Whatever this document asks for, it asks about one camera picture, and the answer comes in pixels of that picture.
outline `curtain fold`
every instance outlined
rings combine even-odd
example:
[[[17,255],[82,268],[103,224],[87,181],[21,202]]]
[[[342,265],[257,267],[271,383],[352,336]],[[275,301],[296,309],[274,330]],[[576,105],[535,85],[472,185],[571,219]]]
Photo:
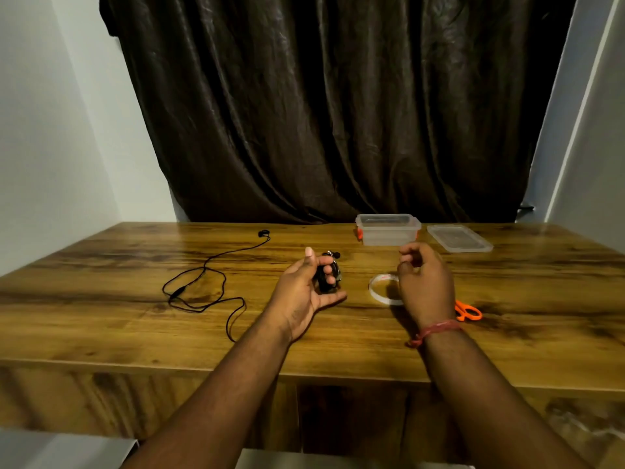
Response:
[[[509,222],[575,0],[101,0],[190,220]]]

